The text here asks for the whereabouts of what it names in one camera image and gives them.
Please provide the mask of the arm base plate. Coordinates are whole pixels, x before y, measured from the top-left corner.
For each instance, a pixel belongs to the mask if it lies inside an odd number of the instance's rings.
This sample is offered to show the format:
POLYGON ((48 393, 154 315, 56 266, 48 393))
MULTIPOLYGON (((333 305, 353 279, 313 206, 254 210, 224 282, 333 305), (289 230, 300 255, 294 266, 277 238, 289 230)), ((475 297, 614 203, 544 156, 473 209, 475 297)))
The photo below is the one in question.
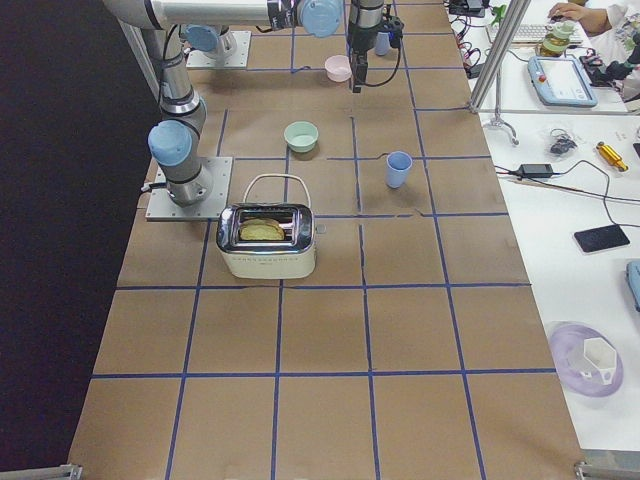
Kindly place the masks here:
POLYGON ((199 157, 199 175, 189 183, 167 182, 158 168, 146 210, 149 221, 217 220, 228 203, 232 157, 199 157))
POLYGON ((189 44, 187 68, 191 70, 245 69, 251 42, 250 31, 226 31, 211 40, 189 44))

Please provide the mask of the person hand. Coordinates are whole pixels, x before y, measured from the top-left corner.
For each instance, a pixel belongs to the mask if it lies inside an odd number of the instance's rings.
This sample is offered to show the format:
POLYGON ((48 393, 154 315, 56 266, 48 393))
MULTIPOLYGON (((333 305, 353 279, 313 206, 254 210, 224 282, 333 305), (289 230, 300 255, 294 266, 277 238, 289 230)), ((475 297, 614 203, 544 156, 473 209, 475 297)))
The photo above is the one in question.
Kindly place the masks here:
POLYGON ((554 4, 548 11, 547 18, 563 18, 572 21, 581 21, 589 16, 590 10, 576 3, 559 2, 554 4))

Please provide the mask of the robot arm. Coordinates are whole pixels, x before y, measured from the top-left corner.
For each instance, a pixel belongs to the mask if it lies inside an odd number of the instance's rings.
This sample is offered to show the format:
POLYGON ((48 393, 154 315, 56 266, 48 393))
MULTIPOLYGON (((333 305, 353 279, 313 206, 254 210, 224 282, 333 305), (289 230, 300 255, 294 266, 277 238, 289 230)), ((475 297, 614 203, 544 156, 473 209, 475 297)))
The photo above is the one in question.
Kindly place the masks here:
MULTIPOLYGON (((106 1, 118 20, 146 31, 165 31, 160 55, 169 49, 172 33, 181 25, 265 26, 272 31, 301 27, 316 38, 333 35, 344 14, 342 1, 106 1)), ((402 21, 381 1, 352 1, 347 22, 349 67, 358 93, 366 81, 368 52, 384 32, 394 49, 402 47, 402 21)))
POLYGON ((161 121, 148 134, 148 146, 164 174, 167 196, 173 204, 182 208, 208 201, 224 204, 231 160, 198 154, 207 106, 190 81, 176 30, 142 32, 158 81, 161 111, 161 121))

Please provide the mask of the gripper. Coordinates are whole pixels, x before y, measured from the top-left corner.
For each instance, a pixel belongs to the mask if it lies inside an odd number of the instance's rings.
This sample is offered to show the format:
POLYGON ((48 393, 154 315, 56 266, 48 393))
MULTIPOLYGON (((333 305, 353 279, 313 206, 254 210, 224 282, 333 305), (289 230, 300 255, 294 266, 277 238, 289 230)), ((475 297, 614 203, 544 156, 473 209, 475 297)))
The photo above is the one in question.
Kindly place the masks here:
POLYGON ((351 91, 353 93, 360 93, 362 87, 366 85, 368 71, 367 51, 351 49, 349 52, 349 62, 352 73, 351 91))

